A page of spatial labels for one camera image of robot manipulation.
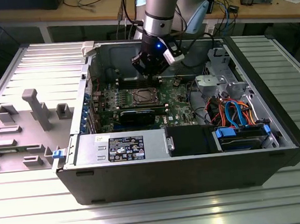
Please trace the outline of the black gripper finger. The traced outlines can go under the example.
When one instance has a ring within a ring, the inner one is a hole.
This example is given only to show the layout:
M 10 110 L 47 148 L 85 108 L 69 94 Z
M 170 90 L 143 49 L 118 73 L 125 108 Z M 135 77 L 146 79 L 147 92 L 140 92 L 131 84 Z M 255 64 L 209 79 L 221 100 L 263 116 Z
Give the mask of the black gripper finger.
M 164 70 L 166 70 L 169 67 L 169 64 L 166 60 L 161 61 L 152 61 L 149 64 L 149 70 L 150 70 L 150 81 L 152 82 L 154 80 L 154 77 L 156 75 L 160 75 Z
M 143 63 L 143 58 L 144 54 L 138 53 L 135 57 L 132 57 L 132 66 L 138 71 L 138 73 L 140 73 L 146 80 L 148 80 L 148 82 L 151 81 L 151 75 L 148 72 L 149 69 L 147 68 L 147 66 L 145 66 L 145 64 Z

